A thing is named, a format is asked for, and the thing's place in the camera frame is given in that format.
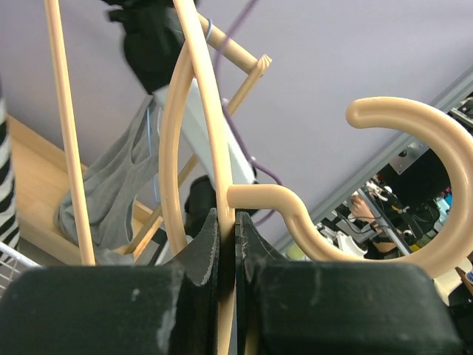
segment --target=wooden dowel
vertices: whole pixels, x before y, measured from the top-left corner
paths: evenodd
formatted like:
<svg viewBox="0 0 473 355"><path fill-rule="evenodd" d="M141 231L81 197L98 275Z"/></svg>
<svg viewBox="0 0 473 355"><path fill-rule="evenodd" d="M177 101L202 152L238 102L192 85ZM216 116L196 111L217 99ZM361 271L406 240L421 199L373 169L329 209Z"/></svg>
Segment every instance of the wooden dowel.
<svg viewBox="0 0 473 355"><path fill-rule="evenodd" d="M204 33L207 33L209 25L208 19L199 14L199 20ZM226 37L227 35L224 34L224 32L212 24L212 33L208 39L208 44L210 44L214 49L218 50L220 46L222 46L222 43ZM250 74L251 70L253 70L258 61L245 48L233 40L228 41L223 55L247 74Z"/></svg>
<svg viewBox="0 0 473 355"><path fill-rule="evenodd" d="M135 260L135 262L136 260L138 260L141 253L143 253L143 250L145 250L145 247L153 238L154 231L157 231L160 228L161 224L163 224L163 221L164 219L162 217L158 217L156 221L153 223L153 226L149 229L148 233L145 234L143 239L136 245L133 251L131 251L131 253L133 253L133 259Z"/></svg>
<svg viewBox="0 0 473 355"><path fill-rule="evenodd" d="M58 94L61 131L66 154L67 173L71 188L72 208L77 226L79 249L83 265L95 265L89 216L87 214L84 182L82 180L81 159L77 134L75 131L74 110L72 108L69 73L67 72L66 48L62 32L61 13L58 0L44 0L47 26L50 34L50 46L56 92Z"/></svg>
<svg viewBox="0 0 473 355"><path fill-rule="evenodd" d="M253 66L250 75L243 81L242 86L236 91L233 98L228 103L228 111L231 115L233 115L236 110L238 109L239 105L242 104L243 100L248 96L250 91L254 88L258 80L265 74L266 70L271 64L271 58L269 58L266 54L264 54ZM199 163L199 158L193 154L188 162L185 164L183 169L180 171L179 176L177 177L178 186L181 187L187 177L191 174L192 170L197 166ZM141 230L138 232L137 236L133 239L132 244L137 245L141 239L145 237L148 231L152 228L153 223L155 220L161 216L163 210L161 209L161 205L158 205L157 208L151 213L148 220L143 224Z"/></svg>

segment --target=hanger bar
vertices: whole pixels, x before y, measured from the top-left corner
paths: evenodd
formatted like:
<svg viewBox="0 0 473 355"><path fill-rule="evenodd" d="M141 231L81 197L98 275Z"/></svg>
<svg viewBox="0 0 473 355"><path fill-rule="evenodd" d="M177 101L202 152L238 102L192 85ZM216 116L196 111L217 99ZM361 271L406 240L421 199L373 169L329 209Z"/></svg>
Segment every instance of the hanger bar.
<svg viewBox="0 0 473 355"><path fill-rule="evenodd" d="M191 77L193 76L192 73L194 72L197 83L199 84L205 121L207 123L208 139L211 146L212 161L214 162L217 215L220 230L220 258L224 260L219 265L220 279L219 288L217 290L219 300L217 314L217 353L228 354L231 329L233 327L235 300L235 236L233 233L235 226L235 210L229 206L227 201L227 191L233 183L230 152L228 151L227 136L223 134L225 132L225 120L217 80L203 31L199 31L201 24L198 19L195 3L192 0L174 0L174 6L186 38L187 50L183 49L184 59L187 53L191 57L192 64L189 64L187 73L184 71L184 76L187 76L187 78L183 80L183 87L189 90ZM186 95L183 97L183 103L185 103ZM215 117L220 119L212 122L212 118Z"/></svg>
<svg viewBox="0 0 473 355"><path fill-rule="evenodd" d="M58 0L44 0L47 26L50 34L50 46L56 92L58 94L61 132L64 142L64 153L71 188L72 208L77 226L79 250L84 265L94 265L94 251L90 234L89 215L87 214L84 183L82 180L81 159L75 131L74 109L72 108L69 73L67 71L66 48L62 32L61 12Z"/></svg>
<svg viewBox="0 0 473 355"><path fill-rule="evenodd" d="M206 19L199 13L197 15L199 16L199 21L202 26L203 32L207 33L208 19ZM217 26L212 24L212 33L210 34L210 38L208 39L208 44L210 44L214 49L218 50L220 46L222 46L222 43L226 38L227 35L224 34L224 32L222 32ZM251 73L251 70L253 70L254 66L258 61L245 48L241 47L233 40L228 41L227 47L225 48L223 55L247 74Z"/></svg>
<svg viewBox="0 0 473 355"><path fill-rule="evenodd" d="M264 54L256 63L256 65L251 70L250 74L246 77L243 84L239 87L236 91L233 98L228 103L228 111L231 115L233 115L242 102L246 99L250 91L256 86L258 80L265 74L266 70L271 64L271 58L269 58L266 54ZM177 185L179 188L182 186L184 181L186 181L187 177L191 174L194 168L199 163L199 158L193 154L183 169L180 171L179 175L177 176ZM130 248L132 250L135 249L136 246L140 241L147 235L149 232L154 234L157 231L153 230L155 220L163 214L163 209L161 204L157 206L157 208L151 213L148 217L148 220L143 224L141 230L137 233L136 237L133 239L132 244L130 244Z"/></svg>

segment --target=striped fabric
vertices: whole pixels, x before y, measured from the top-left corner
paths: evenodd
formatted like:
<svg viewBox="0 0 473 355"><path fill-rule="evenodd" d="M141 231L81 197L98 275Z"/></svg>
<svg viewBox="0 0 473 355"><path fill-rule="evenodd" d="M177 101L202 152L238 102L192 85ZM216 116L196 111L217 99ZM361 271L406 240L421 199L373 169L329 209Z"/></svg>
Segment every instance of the striped fabric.
<svg viewBox="0 0 473 355"><path fill-rule="evenodd" d="M20 232L16 219L15 174L10 159L10 137L6 120L0 82L0 242L17 249ZM0 262L6 262L7 259L7 255L0 254Z"/></svg>

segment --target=gray cloth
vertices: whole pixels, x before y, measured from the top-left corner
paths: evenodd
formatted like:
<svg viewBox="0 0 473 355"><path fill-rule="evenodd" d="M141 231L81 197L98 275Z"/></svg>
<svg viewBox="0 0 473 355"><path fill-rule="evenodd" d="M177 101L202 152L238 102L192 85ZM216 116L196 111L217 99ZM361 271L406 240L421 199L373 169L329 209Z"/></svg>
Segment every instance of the gray cloth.
<svg viewBox="0 0 473 355"><path fill-rule="evenodd" d="M149 152L147 108L151 126L152 155ZM131 265L132 255L113 249L130 244L132 216L137 193L158 169L158 109L147 96L128 129L84 174L87 211L99 265ZM55 213L55 223L76 245L78 236L70 192Z"/></svg>

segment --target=wooden rod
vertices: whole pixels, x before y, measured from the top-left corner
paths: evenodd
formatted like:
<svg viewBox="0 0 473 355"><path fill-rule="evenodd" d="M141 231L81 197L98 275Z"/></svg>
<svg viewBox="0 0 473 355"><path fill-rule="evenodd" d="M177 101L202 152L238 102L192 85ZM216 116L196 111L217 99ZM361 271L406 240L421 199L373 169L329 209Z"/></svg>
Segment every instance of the wooden rod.
<svg viewBox="0 0 473 355"><path fill-rule="evenodd" d="M266 70L271 64L271 58L264 54L254 65L250 71L249 76L243 81L242 86L235 92L233 98L228 103L228 112L233 115L243 100L246 99L250 91L256 86L258 80L265 74Z"/></svg>
<svg viewBox="0 0 473 355"><path fill-rule="evenodd" d="M83 265L95 265L92 237L90 234L89 215L87 214L84 182L82 180L81 159L77 133L75 131L72 95L67 72L66 47L62 32L61 12L58 0L44 0L47 27L50 34L52 64L58 94L59 115L61 118L62 139L66 154L67 174L71 188L72 208L77 227L79 249Z"/></svg>
<svg viewBox="0 0 473 355"><path fill-rule="evenodd" d="M208 19L199 14L199 21L202 25L204 33L207 33L209 26ZM212 32L210 34L210 38L208 39L208 44L210 44L214 49L218 50L226 38L227 35L224 34L224 32L221 31L217 26L212 24ZM228 41L223 55L247 74L250 74L251 70L253 70L258 61L245 48L233 40Z"/></svg>

